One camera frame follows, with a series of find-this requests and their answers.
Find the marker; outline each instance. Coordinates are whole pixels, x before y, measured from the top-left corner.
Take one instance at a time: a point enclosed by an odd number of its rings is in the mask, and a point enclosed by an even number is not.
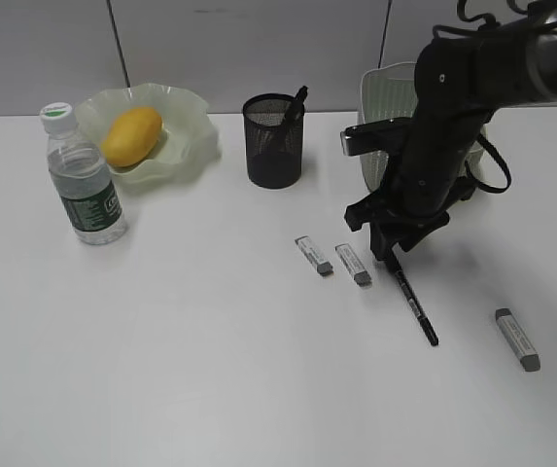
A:
[[[388,272],[393,275],[399,284],[408,304],[412,308],[414,316],[416,316],[418,323],[421,325],[421,328],[423,328],[423,332],[425,333],[425,336],[427,336],[428,341],[433,347],[437,346],[439,344],[439,340],[437,339],[437,335],[432,327],[432,323],[425,314],[421,304],[419,304],[416,295],[414,295],[414,291],[407,281],[407,277],[405,277],[403,269],[401,268],[399,260],[397,259],[397,256],[395,256],[393,250],[389,250],[388,258],[384,261],[384,263],[386,264]]]

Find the water bottle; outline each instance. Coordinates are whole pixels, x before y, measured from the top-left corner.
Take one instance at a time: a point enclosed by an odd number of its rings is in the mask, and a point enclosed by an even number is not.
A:
[[[75,233],[91,245],[120,238],[127,225],[112,175],[99,149],[80,134],[73,107],[50,104],[40,117],[49,134],[49,172]]]

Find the yellow fruit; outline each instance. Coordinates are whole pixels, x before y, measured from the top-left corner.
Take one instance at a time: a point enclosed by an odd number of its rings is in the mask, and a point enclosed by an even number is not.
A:
[[[120,114],[101,151],[109,165],[128,167],[149,155],[161,132],[161,115],[153,107],[136,107]]]

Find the table surface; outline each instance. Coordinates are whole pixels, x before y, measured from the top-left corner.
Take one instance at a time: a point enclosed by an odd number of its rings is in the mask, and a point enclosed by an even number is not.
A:
[[[438,348],[367,230],[342,220],[366,193],[338,138],[356,115],[306,116],[303,175],[282,191],[248,181],[241,117],[212,119],[222,158],[119,189],[130,231],[90,247],[49,180],[38,119],[0,118],[0,466],[557,465],[557,108],[497,114],[512,188],[455,206],[400,256]],[[342,242],[370,288],[335,256]],[[515,359],[498,307],[539,372]]]

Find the black mesh pen cup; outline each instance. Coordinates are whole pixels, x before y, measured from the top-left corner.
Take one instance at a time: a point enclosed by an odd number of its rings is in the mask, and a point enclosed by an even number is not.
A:
[[[296,120],[281,126],[293,100],[286,94],[263,94],[243,106],[248,177],[260,187],[286,188],[301,175],[303,105]]]

